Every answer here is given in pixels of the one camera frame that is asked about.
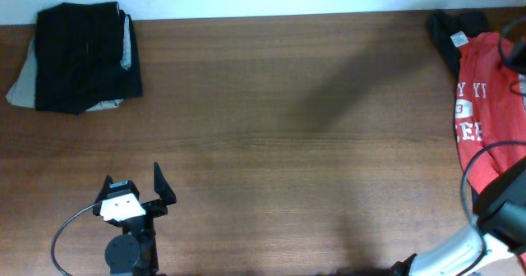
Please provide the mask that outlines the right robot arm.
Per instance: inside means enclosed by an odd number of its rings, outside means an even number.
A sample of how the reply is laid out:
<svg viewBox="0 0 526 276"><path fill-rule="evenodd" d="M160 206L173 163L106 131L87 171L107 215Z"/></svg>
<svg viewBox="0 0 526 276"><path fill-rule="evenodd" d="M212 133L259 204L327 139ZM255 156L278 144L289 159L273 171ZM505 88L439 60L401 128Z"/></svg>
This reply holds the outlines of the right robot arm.
<svg viewBox="0 0 526 276"><path fill-rule="evenodd" d="M438 247L392 266L391 275L469 275L525 252L525 160L478 196L468 225Z"/></svg>

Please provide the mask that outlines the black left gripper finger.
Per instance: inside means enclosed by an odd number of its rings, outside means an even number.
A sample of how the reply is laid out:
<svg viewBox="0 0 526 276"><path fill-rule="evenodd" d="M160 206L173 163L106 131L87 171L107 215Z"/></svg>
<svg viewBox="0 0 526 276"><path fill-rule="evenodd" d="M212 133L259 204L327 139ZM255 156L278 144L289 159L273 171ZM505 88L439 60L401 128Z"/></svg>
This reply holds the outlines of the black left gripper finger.
<svg viewBox="0 0 526 276"><path fill-rule="evenodd" d="M104 179L102 188L99 191L99 194L97 195L95 202L94 202L94 208L93 208L94 216L100 216L102 201L107 199L108 191L112 183L113 183L113 179L109 175L107 175L106 178Z"/></svg>
<svg viewBox="0 0 526 276"><path fill-rule="evenodd" d="M165 179L157 162L154 162L154 191L166 205L177 203L176 194Z"/></svg>

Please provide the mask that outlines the orange red t-shirt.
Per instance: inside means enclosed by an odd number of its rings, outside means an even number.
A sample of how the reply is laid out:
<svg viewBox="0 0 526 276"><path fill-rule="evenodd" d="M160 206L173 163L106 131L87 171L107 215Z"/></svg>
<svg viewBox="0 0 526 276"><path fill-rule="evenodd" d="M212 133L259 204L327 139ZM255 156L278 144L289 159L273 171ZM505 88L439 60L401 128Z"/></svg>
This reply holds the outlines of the orange red t-shirt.
<svg viewBox="0 0 526 276"><path fill-rule="evenodd" d="M525 140L524 100L510 91L521 75L504 65L501 54L514 45L496 32L484 32L459 50L454 126L462 168L481 149L505 140Z"/></svg>

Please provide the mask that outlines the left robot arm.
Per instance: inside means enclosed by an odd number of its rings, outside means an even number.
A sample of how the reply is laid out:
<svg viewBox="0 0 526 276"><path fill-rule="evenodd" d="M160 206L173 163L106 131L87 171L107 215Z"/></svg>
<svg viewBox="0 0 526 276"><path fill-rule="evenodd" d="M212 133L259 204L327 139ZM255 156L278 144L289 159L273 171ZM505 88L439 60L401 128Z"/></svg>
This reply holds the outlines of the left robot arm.
<svg viewBox="0 0 526 276"><path fill-rule="evenodd" d="M140 202L133 181L114 182L110 176L95 199L93 215L122 231L104 252L111 275L155 275L159 271L154 220L165 216L177 197L158 163L154 163L153 172L156 200Z"/></svg>

